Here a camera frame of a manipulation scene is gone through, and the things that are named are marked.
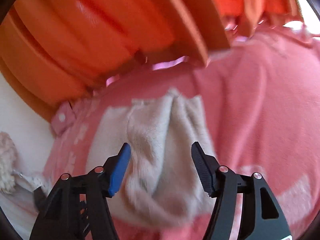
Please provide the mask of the cream fluffy plush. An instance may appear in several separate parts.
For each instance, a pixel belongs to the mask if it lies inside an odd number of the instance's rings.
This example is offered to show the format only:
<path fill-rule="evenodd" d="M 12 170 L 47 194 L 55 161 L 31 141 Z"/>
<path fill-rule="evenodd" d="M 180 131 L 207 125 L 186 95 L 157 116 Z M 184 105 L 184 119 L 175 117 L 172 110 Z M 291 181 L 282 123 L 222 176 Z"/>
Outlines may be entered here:
<path fill-rule="evenodd" d="M 0 148 L 0 178 L 1 192 L 12 194 L 15 191 L 14 165 L 17 158 L 17 150 L 10 135 L 1 132 Z"/>

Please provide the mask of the cream knitted sweater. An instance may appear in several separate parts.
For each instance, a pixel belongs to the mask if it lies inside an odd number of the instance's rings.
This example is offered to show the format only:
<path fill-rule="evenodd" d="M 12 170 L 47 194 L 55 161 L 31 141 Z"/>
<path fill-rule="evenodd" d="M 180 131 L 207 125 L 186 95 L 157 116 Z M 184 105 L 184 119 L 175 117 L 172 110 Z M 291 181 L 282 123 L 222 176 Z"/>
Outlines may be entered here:
<path fill-rule="evenodd" d="M 121 189 L 108 200 L 112 215 L 148 228 L 182 225 L 210 213 L 214 206 L 191 157 L 194 142 L 214 155 L 202 98 L 186 98 L 171 89 L 161 98 L 108 107 L 93 138 L 86 170 L 102 165 L 128 143 L 131 159 Z"/>

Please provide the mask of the orange red curtain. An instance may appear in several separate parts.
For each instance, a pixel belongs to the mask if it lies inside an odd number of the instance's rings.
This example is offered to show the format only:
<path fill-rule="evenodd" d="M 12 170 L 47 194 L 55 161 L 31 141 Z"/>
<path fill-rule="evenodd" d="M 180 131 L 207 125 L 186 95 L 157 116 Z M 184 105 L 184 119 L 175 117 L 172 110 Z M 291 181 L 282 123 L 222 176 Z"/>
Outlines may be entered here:
<path fill-rule="evenodd" d="M 301 20 L 297 0 L 1 0 L 1 73 L 49 120 L 109 77 L 182 56 L 206 64 L 261 20 Z"/>

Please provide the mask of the pink floral bed blanket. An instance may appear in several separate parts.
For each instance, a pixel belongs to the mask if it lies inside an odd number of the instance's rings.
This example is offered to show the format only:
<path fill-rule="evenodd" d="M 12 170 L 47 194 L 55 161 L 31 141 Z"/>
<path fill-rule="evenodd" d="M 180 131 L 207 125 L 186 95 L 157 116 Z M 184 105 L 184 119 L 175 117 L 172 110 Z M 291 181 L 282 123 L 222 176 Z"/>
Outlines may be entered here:
<path fill-rule="evenodd" d="M 52 119 L 57 138 L 45 179 L 54 185 L 63 173 L 89 172 L 89 150 L 108 107 L 161 98 L 171 89 L 202 98 L 217 161 L 235 173 L 259 172 L 293 239 L 308 231 L 319 213 L 319 40 L 285 27 L 260 25 L 249 40 L 214 55 L 207 67 L 145 67 L 89 99 L 64 103 Z M 211 213 L 166 228 L 112 218 L 120 239 L 202 239 Z"/>

